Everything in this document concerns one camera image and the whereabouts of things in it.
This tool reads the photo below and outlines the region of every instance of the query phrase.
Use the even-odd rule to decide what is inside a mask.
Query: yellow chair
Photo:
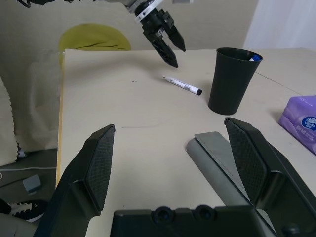
[[[59,63],[66,48],[86,51],[130,51],[128,39],[117,29],[100,24],[82,24],[68,29],[59,40]]]

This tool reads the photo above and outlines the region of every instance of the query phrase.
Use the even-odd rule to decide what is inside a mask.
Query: black cup
[[[250,61],[255,55],[261,60]],[[219,48],[208,107],[221,115],[236,113],[262,59],[259,54],[244,49]]]

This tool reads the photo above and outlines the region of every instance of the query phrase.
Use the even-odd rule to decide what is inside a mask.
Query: whiteboard marker
[[[200,89],[198,89],[198,88],[196,88],[194,86],[191,86],[189,84],[186,84],[186,83],[184,83],[184,82],[182,82],[182,81],[180,81],[180,80],[178,80],[176,78],[171,78],[171,77],[163,77],[163,78],[165,78],[171,84],[174,84],[174,85],[176,85],[178,87],[181,87],[182,89],[185,89],[185,90],[187,90],[187,91],[189,91],[189,92],[191,92],[191,93],[193,93],[195,95],[201,95],[202,94],[202,90],[200,90]]]
[[[255,54],[255,56],[253,56],[249,61],[254,62],[254,61],[260,61],[260,60],[261,60],[261,58]]]

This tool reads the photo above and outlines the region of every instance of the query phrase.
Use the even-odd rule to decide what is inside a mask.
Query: table surface
[[[306,49],[257,50],[264,57],[232,117],[258,128],[282,152],[316,195],[316,157],[277,124],[292,96],[315,94],[316,53]],[[66,50],[57,180],[94,131],[116,126],[112,173],[101,217],[87,237],[110,236],[119,209],[224,205],[185,147],[195,134],[218,131],[228,139],[225,116],[207,101],[215,50],[176,51],[179,69],[155,51]],[[189,93],[172,76],[203,90]]]

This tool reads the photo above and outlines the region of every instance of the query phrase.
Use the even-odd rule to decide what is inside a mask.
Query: purple tissue box
[[[316,155],[316,95],[292,97],[279,124]]]

